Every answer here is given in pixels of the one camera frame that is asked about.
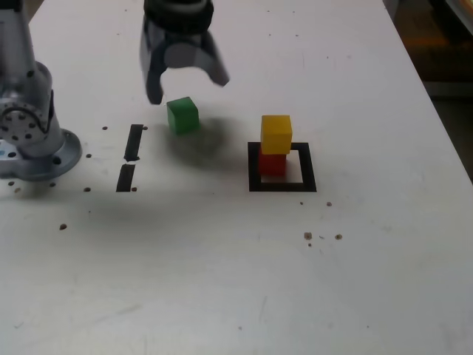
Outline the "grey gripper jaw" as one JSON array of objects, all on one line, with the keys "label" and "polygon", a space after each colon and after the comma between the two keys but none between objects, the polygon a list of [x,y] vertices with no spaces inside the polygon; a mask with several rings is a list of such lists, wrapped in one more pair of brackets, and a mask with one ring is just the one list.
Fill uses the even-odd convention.
[{"label": "grey gripper jaw", "polygon": [[166,35],[164,30],[147,17],[144,17],[140,37],[140,65],[146,95],[153,105],[159,105],[163,100],[163,88],[160,79],[167,69],[163,59],[165,49]]},{"label": "grey gripper jaw", "polygon": [[220,52],[214,42],[213,36],[205,33],[205,44],[202,47],[192,47],[188,44],[176,44],[167,47],[164,62],[168,68],[182,69],[195,67],[203,70],[211,81],[224,87],[230,77],[220,57]]}]

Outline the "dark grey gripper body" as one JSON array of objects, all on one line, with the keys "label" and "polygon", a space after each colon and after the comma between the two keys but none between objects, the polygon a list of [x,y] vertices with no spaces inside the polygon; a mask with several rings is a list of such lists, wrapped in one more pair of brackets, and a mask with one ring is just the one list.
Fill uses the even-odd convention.
[{"label": "dark grey gripper body", "polygon": [[176,44],[188,44],[192,47],[202,47],[205,44],[205,33],[196,35],[185,35],[181,33],[172,33],[165,31],[164,42],[167,47]]}]

